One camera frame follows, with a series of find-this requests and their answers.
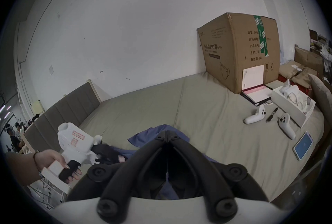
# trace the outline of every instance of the notebook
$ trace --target notebook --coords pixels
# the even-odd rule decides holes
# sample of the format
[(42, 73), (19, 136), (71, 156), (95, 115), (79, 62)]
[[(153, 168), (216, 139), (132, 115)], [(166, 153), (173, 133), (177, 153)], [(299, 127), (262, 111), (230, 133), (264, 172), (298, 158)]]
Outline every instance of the notebook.
[(264, 65), (243, 70), (242, 93), (255, 105), (271, 99), (272, 90), (263, 85), (263, 81)]

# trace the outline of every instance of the red sticker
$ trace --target red sticker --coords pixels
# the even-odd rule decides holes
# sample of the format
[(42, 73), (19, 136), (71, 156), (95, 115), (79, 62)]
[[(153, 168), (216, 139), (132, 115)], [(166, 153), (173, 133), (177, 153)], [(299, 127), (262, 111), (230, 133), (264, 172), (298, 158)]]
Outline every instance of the red sticker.
[(73, 140), (71, 141), (71, 145), (76, 147), (76, 144), (77, 144), (78, 140), (76, 138), (73, 138)]
[(79, 139), (82, 139), (82, 140), (84, 140), (84, 138), (85, 138), (84, 135), (81, 135), (81, 134), (79, 134), (78, 132), (75, 132), (75, 131), (73, 131), (72, 135), (74, 135), (74, 136), (76, 136), (76, 137), (78, 137)]

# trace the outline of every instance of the eyeglasses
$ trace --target eyeglasses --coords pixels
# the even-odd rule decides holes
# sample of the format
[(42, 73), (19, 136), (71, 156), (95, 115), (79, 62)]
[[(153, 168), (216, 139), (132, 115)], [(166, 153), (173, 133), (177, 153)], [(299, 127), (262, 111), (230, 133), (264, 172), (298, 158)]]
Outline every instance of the eyeglasses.
[(302, 110), (307, 106), (307, 101), (301, 101), (299, 96), (296, 96), (293, 92), (290, 93), (287, 97), (291, 102), (296, 104), (296, 106), (300, 107)]

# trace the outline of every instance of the upholstered headboard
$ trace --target upholstered headboard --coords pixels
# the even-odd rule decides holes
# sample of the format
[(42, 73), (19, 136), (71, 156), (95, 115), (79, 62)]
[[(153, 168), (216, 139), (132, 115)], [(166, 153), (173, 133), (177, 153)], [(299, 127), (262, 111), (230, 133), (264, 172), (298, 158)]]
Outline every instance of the upholstered headboard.
[(57, 136), (58, 126), (64, 122), (80, 126), (99, 104), (100, 100), (95, 95), (92, 83), (87, 82), (40, 115), (26, 130), (24, 136), (35, 151), (59, 151), (61, 148)]

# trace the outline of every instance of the phone screen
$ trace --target phone screen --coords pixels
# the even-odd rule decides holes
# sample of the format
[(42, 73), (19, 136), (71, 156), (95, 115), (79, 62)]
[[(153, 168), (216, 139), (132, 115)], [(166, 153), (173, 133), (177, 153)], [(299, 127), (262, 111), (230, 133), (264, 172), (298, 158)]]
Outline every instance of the phone screen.
[(297, 153), (299, 159), (301, 160), (305, 153), (307, 153), (309, 147), (312, 144), (312, 137), (308, 132), (304, 134), (304, 136), (301, 138), (301, 140), (298, 142), (298, 144), (294, 147), (295, 152)]

